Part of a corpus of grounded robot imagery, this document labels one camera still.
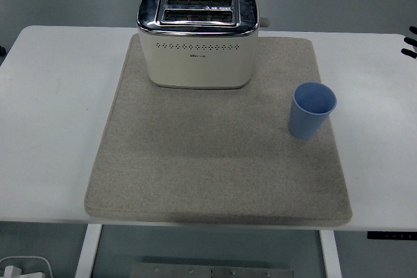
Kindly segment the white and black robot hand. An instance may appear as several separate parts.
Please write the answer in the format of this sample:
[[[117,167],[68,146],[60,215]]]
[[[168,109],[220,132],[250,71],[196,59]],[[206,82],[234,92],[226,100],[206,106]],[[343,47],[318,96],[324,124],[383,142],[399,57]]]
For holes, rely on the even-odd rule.
[[[411,25],[409,27],[409,31],[414,36],[417,35],[417,28],[416,28],[416,26]],[[401,53],[404,54],[404,55],[406,55],[406,56],[408,56],[408,57],[411,57],[413,59],[416,59],[417,58],[417,53],[416,53],[417,41],[416,41],[416,38],[409,37],[409,36],[405,36],[403,38],[403,42],[405,44],[407,44],[409,47],[408,48],[402,48],[401,49]]]

